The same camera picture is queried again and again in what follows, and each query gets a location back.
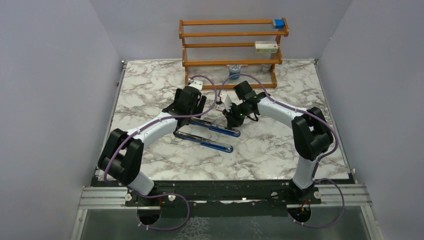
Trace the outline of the blue stapler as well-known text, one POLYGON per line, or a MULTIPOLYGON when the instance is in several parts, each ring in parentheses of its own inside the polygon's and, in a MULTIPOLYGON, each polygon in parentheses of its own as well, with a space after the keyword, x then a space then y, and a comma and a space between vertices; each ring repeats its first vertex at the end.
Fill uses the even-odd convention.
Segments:
POLYGON ((197 132, 183 132, 179 128, 173 132, 173 135, 179 139, 191 141, 194 143, 197 143, 201 146, 211 148, 214 150, 218 150, 224 153, 232 153, 234 150, 234 147, 230 144, 219 142, 216 139, 209 139, 207 135, 205 135, 205 132, 215 132, 221 135, 226 135, 234 138, 238 138, 241 136, 241 132, 238 129, 235 128, 227 128, 224 125, 219 125, 210 121, 201 120, 198 118, 190 118, 188 124, 191 126, 197 126, 202 127, 205 129, 205 131, 202 131, 201 133, 203 135, 198 135, 197 133, 200 133, 200 131, 197 132))

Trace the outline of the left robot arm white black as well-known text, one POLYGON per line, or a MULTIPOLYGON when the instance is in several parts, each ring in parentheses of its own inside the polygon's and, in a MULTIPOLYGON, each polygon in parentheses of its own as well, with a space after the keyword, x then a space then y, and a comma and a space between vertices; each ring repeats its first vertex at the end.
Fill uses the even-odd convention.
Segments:
POLYGON ((188 125, 192 116, 203 112, 206 99, 200 87, 178 88, 173 102, 154 119, 132 130, 114 129, 106 140, 97 167, 105 176, 138 192, 138 199, 144 205, 152 205, 157 200, 157 191, 155 183, 141 171, 144 149, 188 125))

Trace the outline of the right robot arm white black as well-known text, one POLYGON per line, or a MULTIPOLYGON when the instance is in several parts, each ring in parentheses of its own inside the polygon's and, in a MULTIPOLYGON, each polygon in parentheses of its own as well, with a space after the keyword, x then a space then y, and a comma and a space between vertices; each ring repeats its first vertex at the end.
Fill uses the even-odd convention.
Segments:
POLYGON ((223 115, 227 128, 240 127, 251 114, 272 118, 292 129, 294 147, 299 154, 297 168, 292 178, 295 186, 288 190, 289 199, 300 204, 309 196, 308 189, 314 184, 318 157, 334 142, 332 131, 322 111, 296 108, 272 99, 267 93, 256 93, 247 81, 233 87, 240 104, 225 104, 223 115))

